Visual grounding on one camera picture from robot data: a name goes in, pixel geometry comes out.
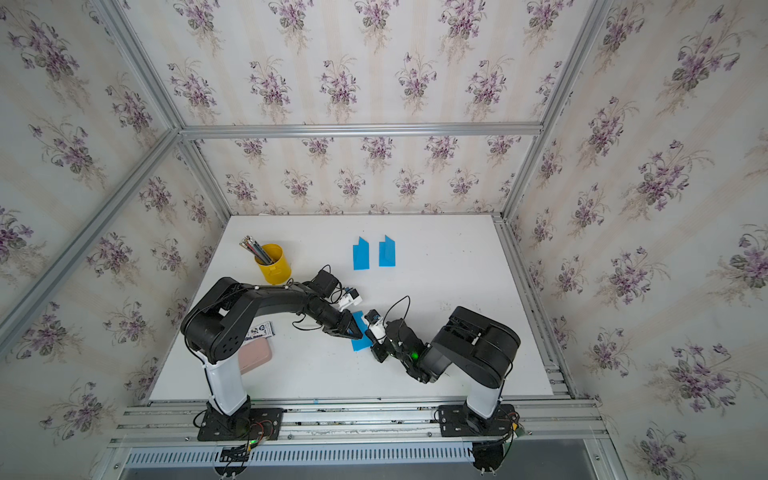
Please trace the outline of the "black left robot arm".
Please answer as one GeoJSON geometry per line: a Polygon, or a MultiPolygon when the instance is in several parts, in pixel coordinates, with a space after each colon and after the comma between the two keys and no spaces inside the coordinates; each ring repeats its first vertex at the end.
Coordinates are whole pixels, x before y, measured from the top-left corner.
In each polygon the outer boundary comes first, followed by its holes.
{"type": "Polygon", "coordinates": [[[352,289],[333,301],[332,295],[340,290],[341,282],[326,269],[311,280],[283,286],[220,278],[186,314],[180,327],[185,346],[203,365],[213,410],[231,417],[250,402],[238,353],[257,317],[297,314],[313,319],[327,335],[362,339],[363,332],[348,307],[360,295],[352,289]]]}

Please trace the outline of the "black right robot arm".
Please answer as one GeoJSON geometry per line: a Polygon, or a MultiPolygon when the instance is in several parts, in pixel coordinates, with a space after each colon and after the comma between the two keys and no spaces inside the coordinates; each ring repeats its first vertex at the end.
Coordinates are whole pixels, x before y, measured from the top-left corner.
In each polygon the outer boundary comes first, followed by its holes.
{"type": "Polygon", "coordinates": [[[403,318],[388,321],[371,310],[364,319],[365,335],[378,362],[395,358],[411,378],[424,384],[436,382],[455,366],[472,380],[465,401],[468,411],[482,420],[496,412],[521,346],[510,327],[458,306],[432,341],[424,342],[403,318]]]}

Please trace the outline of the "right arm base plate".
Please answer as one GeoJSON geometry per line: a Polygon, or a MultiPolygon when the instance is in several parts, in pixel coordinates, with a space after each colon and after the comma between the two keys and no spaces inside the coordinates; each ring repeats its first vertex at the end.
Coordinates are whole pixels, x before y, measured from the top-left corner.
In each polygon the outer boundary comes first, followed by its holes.
{"type": "Polygon", "coordinates": [[[490,417],[467,404],[440,405],[436,419],[442,437],[504,437],[520,429],[520,415],[512,404],[499,403],[490,417]]]}

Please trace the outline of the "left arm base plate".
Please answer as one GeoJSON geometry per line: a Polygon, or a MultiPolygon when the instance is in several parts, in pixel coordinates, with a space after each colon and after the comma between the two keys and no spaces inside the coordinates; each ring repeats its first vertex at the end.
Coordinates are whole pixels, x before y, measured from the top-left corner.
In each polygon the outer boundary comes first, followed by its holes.
{"type": "Polygon", "coordinates": [[[279,436],[284,410],[281,408],[251,408],[244,405],[232,416],[225,416],[208,404],[198,428],[201,442],[276,440],[279,436]]]}

